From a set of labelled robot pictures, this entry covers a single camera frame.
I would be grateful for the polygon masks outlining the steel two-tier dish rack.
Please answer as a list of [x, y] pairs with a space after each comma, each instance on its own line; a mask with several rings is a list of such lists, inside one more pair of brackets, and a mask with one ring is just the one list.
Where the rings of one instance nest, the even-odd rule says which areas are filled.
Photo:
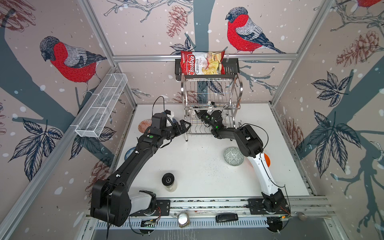
[[241, 108], [243, 82], [240, 74], [230, 75], [181, 75], [181, 99], [184, 107], [184, 120], [191, 123], [185, 133], [186, 141], [190, 135], [209, 135], [212, 127], [202, 122], [197, 112], [206, 111], [211, 115], [221, 112], [222, 124], [235, 128], [235, 117]]

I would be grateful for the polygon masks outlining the green patterned bowl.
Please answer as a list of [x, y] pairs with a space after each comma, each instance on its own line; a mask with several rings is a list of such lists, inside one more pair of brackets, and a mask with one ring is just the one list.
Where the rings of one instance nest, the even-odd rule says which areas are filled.
[[230, 147], [224, 151], [224, 160], [227, 164], [237, 167], [244, 162], [244, 155], [239, 148]]

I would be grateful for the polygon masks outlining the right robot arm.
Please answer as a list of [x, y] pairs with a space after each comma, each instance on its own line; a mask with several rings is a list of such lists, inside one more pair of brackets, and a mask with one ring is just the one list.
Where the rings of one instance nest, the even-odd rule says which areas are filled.
[[211, 133], [216, 139], [235, 140], [240, 152], [252, 164], [258, 177], [264, 210], [270, 214], [279, 210], [290, 214], [289, 201], [285, 198], [281, 186], [278, 186], [269, 170], [264, 154], [264, 144], [253, 129], [253, 125], [244, 124], [239, 128], [228, 128], [223, 124], [222, 112], [207, 110], [195, 111], [196, 116], [211, 127]]

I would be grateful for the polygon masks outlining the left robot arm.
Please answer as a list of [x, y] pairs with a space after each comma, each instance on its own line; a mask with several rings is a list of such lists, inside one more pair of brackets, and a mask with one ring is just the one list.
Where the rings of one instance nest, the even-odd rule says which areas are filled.
[[185, 134], [191, 123], [184, 120], [173, 122], [169, 110], [152, 116], [152, 124], [138, 138], [135, 150], [126, 161], [106, 180], [97, 180], [92, 188], [91, 217], [115, 226], [122, 226], [129, 215], [141, 210], [155, 210], [156, 195], [140, 191], [129, 196], [130, 187], [145, 163], [165, 147], [164, 141]]

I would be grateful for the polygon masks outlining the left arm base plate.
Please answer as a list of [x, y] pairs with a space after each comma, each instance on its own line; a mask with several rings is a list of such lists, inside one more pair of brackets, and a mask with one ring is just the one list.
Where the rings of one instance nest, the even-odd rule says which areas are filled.
[[157, 206], [155, 207], [155, 210], [153, 213], [149, 213], [147, 210], [141, 210], [136, 213], [131, 214], [131, 217], [164, 217], [164, 216], [169, 216], [170, 215], [170, 205], [171, 201], [170, 200], [157, 200], [156, 201]]

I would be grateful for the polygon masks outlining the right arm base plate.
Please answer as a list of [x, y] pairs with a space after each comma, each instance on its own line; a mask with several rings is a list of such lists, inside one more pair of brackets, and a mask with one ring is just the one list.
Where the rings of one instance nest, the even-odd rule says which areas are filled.
[[291, 213], [290, 206], [286, 199], [276, 209], [267, 211], [263, 198], [251, 198], [248, 199], [246, 207], [250, 210], [251, 215], [289, 215]]

